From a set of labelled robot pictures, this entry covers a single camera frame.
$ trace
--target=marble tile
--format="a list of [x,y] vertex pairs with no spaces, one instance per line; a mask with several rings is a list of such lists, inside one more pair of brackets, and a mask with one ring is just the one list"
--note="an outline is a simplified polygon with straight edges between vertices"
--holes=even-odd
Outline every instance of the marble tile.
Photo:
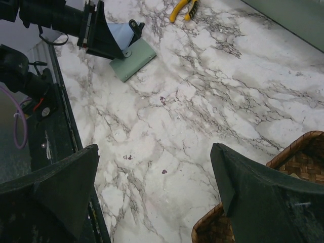
[[265,164],[300,135],[324,130],[324,54],[239,0],[105,0],[108,22],[145,22],[157,57],[126,83],[109,60],[57,55],[83,145],[96,143],[95,181],[114,243],[191,242],[219,203],[215,142]]

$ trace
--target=yellow pliers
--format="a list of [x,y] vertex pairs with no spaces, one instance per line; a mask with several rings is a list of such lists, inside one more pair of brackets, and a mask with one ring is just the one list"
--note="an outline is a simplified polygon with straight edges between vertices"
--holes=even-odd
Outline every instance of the yellow pliers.
[[189,21],[190,19],[192,19],[192,17],[194,16],[194,14],[197,11],[198,8],[198,0],[181,0],[176,7],[173,9],[171,15],[170,15],[170,22],[174,23],[174,21],[176,21],[176,17],[178,15],[178,13],[180,12],[180,10],[186,5],[188,4],[190,1],[192,1],[192,6],[189,10],[189,12],[187,13],[187,15],[184,17],[185,21]]

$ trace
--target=pink cable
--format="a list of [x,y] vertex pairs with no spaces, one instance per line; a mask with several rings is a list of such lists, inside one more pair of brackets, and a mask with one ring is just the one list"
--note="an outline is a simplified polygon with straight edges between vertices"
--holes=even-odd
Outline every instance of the pink cable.
[[15,145],[18,149],[23,149],[26,146],[27,143],[27,139],[28,139],[28,127],[27,127],[27,120],[25,117],[25,114],[21,108],[21,106],[19,105],[19,103],[15,100],[15,98],[12,96],[12,94],[10,94],[6,89],[4,89],[3,87],[0,87],[0,90],[2,90],[2,92],[4,92],[4,94],[6,94],[11,100],[12,102],[15,104],[17,111],[22,119],[22,123],[24,125],[24,140],[22,142],[22,144],[18,143],[18,139],[17,139],[17,122],[18,122],[18,118],[17,116],[15,117],[15,124],[14,124],[14,141],[15,141]]

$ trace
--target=green metal bracket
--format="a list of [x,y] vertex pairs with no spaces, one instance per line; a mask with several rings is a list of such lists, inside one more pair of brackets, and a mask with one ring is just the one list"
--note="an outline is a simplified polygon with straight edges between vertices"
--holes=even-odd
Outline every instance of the green metal bracket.
[[115,58],[110,62],[110,66],[117,77],[123,82],[126,82],[156,56],[152,47],[141,38],[124,50],[123,53],[125,57],[123,60]]

